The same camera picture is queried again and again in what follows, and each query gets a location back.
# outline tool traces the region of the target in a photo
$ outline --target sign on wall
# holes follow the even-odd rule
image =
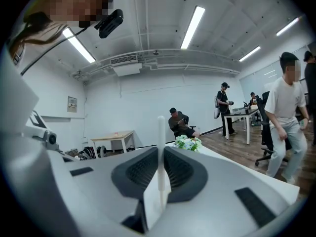
[[[69,113],[77,112],[77,98],[68,97],[67,111]]]

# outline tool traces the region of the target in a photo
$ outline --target wooden floor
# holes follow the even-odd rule
[[[225,156],[239,164],[254,169],[260,173],[265,174],[268,168],[268,160],[261,161],[259,166],[255,166],[255,161],[263,156],[263,146],[261,145],[261,127],[251,127],[250,132],[250,145],[246,144],[247,134],[243,130],[243,122],[235,122],[233,128],[238,134],[230,136],[227,140],[224,136],[219,134],[220,130],[213,133],[205,134],[200,137],[203,146]],[[295,175],[296,184],[300,187],[299,198],[305,197],[316,178],[316,147],[312,147],[313,141],[313,123],[309,123],[305,136],[308,143],[308,150],[303,159],[301,168]],[[291,151],[287,151],[287,157],[291,156]],[[281,176],[282,170],[286,167],[287,163],[283,162],[275,178],[285,181]]]

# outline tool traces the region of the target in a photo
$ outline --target ceiling light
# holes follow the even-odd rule
[[[264,76],[266,76],[267,74],[272,73],[273,71],[275,71],[275,70],[272,70],[272,71],[270,71],[270,72],[267,72],[266,74],[264,74]]]
[[[250,55],[254,54],[255,52],[257,52],[261,47],[257,46],[254,50],[252,50],[250,53],[246,54],[245,56],[243,56],[239,61],[242,62],[245,59],[247,59]]]
[[[291,26],[296,24],[299,21],[299,18],[294,19],[289,24],[287,24],[285,27],[283,27],[280,31],[276,33],[276,36],[280,36],[282,33],[284,33],[287,29],[289,29]]]
[[[68,38],[70,36],[73,36],[73,32],[67,28],[63,31],[63,35]],[[84,58],[87,59],[88,62],[92,63],[95,62],[95,59],[92,57],[92,55],[87,51],[87,49],[79,42],[77,37],[73,37],[69,39],[70,43],[79,51],[80,54],[83,55]]]
[[[198,24],[201,21],[201,18],[203,16],[204,12],[205,12],[205,9],[202,7],[197,6],[195,8],[194,13],[193,13],[193,17],[191,19],[191,22],[190,22],[188,30],[187,30],[187,33],[183,39],[181,49],[188,48],[188,46],[193,38],[193,35],[196,32],[196,29],[198,28]]]

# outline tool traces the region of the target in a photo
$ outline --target air vent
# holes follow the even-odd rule
[[[134,54],[134,55],[116,58],[116,59],[110,60],[110,62],[112,66],[122,66],[125,64],[137,63],[138,59],[137,59],[137,55]]]

